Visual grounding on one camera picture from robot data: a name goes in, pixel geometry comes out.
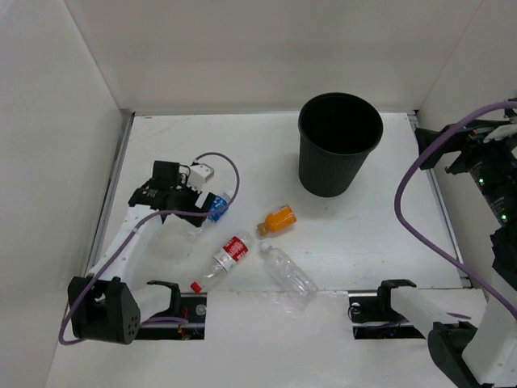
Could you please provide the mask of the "blue label plastic bottle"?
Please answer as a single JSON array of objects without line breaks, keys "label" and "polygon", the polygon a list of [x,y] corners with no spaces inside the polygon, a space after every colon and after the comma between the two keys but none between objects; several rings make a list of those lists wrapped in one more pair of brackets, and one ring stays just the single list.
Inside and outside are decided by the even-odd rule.
[{"label": "blue label plastic bottle", "polygon": [[195,243],[203,234],[205,234],[208,230],[213,228],[216,223],[218,223],[218,221],[225,215],[233,194],[233,190],[227,190],[215,197],[211,208],[209,209],[209,212],[214,214],[208,216],[199,228],[195,228],[194,230],[187,233],[186,237],[188,242]]}]

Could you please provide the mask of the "black ribbed plastic bin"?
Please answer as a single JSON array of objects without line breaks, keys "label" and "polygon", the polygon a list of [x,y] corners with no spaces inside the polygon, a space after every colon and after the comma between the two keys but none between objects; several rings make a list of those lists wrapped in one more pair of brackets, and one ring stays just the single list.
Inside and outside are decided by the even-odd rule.
[{"label": "black ribbed plastic bin", "polygon": [[384,125],[367,101],[343,92],[313,97],[298,116],[298,175],[315,196],[343,194],[379,145]]}]

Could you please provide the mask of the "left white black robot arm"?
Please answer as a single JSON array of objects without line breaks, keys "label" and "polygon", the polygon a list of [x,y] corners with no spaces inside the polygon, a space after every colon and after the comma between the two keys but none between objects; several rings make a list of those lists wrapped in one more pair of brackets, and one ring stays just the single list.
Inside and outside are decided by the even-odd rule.
[{"label": "left white black robot arm", "polygon": [[212,167],[194,161],[156,161],[150,179],[128,201],[124,221],[109,248],[85,276],[68,286],[69,313],[76,341],[98,340],[130,344],[146,323],[175,322],[181,313],[181,294],[175,283],[150,280],[130,288],[138,264],[152,237],[171,214],[199,227],[215,198],[203,186],[214,176]]}]

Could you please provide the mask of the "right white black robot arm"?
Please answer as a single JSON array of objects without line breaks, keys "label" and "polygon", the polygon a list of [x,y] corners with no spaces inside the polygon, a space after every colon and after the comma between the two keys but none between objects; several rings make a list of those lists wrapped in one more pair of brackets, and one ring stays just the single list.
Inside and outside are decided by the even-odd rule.
[{"label": "right white black robot arm", "polygon": [[498,228],[491,234],[491,274],[483,279],[450,259],[481,289],[433,294],[410,280],[384,280],[374,307],[387,323],[409,323],[426,340],[436,368],[456,387],[516,385],[516,121],[475,120],[461,129],[417,129],[416,167],[449,153],[447,173],[469,174]]}]

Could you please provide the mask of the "red label plastic bottle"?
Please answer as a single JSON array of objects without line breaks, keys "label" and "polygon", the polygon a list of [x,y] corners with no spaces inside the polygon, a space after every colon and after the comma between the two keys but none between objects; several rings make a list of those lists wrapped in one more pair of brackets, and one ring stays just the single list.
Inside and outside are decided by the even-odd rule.
[{"label": "red label plastic bottle", "polygon": [[234,234],[201,268],[190,284],[191,290],[194,293],[207,293],[219,285],[250,252],[254,243],[254,237],[245,230]]}]

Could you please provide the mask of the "orange juice bottle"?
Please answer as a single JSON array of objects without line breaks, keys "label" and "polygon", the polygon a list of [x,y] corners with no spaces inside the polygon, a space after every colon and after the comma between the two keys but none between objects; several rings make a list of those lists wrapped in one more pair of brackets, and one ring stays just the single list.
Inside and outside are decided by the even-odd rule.
[{"label": "orange juice bottle", "polygon": [[289,205],[284,205],[275,212],[266,216],[264,222],[258,224],[258,233],[261,236],[276,234],[296,223],[296,215]]}]

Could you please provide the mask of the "clear unlabelled plastic bottle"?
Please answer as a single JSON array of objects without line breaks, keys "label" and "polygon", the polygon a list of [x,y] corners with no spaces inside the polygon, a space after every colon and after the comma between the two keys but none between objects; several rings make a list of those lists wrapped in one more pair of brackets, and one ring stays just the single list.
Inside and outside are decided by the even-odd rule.
[{"label": "clear unlabelled plastic bottle", "polygon": [[261,242],[260,255],[266,271],[274,282],[300,308],[305,308],[316,296],[318,287],[284,251],[268,242]]}]

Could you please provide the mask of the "right aluminium table rail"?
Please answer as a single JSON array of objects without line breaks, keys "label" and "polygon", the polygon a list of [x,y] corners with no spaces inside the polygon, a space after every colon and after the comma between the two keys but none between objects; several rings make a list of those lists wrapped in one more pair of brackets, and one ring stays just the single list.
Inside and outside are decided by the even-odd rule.
[{"label": "right aluminium table rail", "polygon": [[[418,112],[419,112],[419,110],[416,109],[416,110],[411,110],[407,113],[408,119],[410,122],[410,126],[413,129],[413,131],[415,131],[416,128],[420,127],[420,123],[419,123],[419,119],[418,119]],[[421,171],[421,172],[426,173],[429,183],[431,185],[431,190],[433,192],[435,202],[439,207],[439,214],[440,214],[442,223],[448,233],[449,245],[452,247],[453,252],[454,252],[453,254],[451,253],[450,255],[453,255],[458,262],[463,263],[464,261],[463,261],[463,257],[462,257],[461,251],[460,251],[460,247],[459,247],[455,232],[452,228],[451,219],[449,217],[447,206],[445,204],[443,194],[440,190],[439,182],[436,178],[435,171],[430,169],[430,170],[425,170],[425,171]],[[472,283],[469,275],[465,274],[460,269],[457,269],[457,271],[458,271],[458,274],[460,277],[462,288],[471,289],[473,287],[473,283]]]}]

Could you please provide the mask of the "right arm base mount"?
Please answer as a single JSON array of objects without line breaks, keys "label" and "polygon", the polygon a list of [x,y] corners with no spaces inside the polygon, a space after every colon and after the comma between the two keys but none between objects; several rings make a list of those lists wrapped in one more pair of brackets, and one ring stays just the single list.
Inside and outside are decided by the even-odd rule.
[{"label": "right arm base mount", "polygon": [[350,291],[348,303],[355,340],[424,339],[405,317],[381,309],[376,290]]}]

